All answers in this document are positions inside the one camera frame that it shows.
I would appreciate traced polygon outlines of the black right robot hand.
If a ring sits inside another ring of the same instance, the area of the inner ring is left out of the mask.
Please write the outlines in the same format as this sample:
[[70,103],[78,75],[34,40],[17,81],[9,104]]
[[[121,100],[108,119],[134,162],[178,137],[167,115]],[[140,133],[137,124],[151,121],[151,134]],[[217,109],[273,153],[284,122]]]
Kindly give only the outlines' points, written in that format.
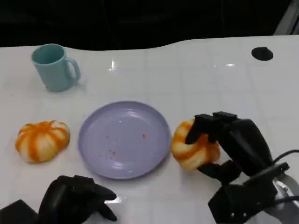
[[241,172],[252,177],[273,164],[268,144],[250,119],[228,112],[195,115],[185,143],[195,143],[204,134],[208,143],[219,143],[230,160],[221,165],[207,162],[197,169],[223,185],[236,180]]

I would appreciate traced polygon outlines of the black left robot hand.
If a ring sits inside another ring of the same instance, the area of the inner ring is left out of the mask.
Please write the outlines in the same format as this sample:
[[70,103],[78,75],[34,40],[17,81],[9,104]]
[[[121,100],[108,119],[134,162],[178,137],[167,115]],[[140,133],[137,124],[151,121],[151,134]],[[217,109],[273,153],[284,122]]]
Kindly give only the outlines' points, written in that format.
[[37,224],[82,224],[92,214],[116,222],[117,216],[105,204],[117,195],[92,178],[61,175],[48,187],[38,211]]

